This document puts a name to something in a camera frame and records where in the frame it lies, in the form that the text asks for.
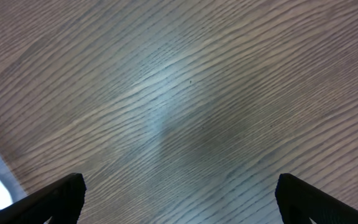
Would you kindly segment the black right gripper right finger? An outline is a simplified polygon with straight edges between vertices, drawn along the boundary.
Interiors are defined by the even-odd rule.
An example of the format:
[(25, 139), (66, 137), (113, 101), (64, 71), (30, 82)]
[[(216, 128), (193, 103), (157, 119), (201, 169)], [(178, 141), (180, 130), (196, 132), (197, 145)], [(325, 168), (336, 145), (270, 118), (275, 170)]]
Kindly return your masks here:
[(358, 210), (288, 173), (280, 174), (275, 198), (284, 224), (358, 224)]

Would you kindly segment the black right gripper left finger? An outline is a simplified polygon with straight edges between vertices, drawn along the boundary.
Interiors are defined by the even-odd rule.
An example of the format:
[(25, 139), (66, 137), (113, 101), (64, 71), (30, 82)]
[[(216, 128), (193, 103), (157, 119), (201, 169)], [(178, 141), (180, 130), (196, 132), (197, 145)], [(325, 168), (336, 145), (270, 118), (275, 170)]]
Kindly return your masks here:
[(85, 192), (83, 176), (69, 174), (0, 210), (0, 224), (77, 224)]

